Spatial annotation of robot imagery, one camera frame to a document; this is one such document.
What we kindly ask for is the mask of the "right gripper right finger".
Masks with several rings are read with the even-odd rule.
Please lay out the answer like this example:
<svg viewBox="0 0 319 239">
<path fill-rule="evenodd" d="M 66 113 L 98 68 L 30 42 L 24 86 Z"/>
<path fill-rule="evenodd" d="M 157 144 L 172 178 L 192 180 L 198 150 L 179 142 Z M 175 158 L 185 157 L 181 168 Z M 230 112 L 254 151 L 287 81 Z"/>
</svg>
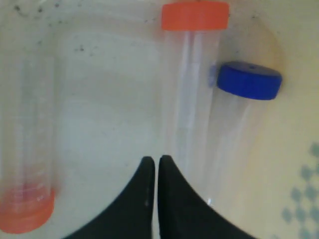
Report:
<svg viewBox="0 0 319 239">
<path fill-rule="evenodd" d="M 162 239 L 253 238 L 208 206 L 169 155 L 159 161 L 158 218 Z"/>
</svg>

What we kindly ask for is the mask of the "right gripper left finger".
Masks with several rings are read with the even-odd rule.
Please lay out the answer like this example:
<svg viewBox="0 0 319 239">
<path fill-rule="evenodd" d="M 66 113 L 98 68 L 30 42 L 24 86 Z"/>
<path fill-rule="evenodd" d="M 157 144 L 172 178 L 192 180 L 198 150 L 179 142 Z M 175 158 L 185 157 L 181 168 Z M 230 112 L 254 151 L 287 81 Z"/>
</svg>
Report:
<svg viewBox="0 0 319 239">
<path fill-rule="evenodd" d="M 145 156 L 118 197 L 96 218 L 67 239 L 151 239 L 155 162 Z"/>
</svg>

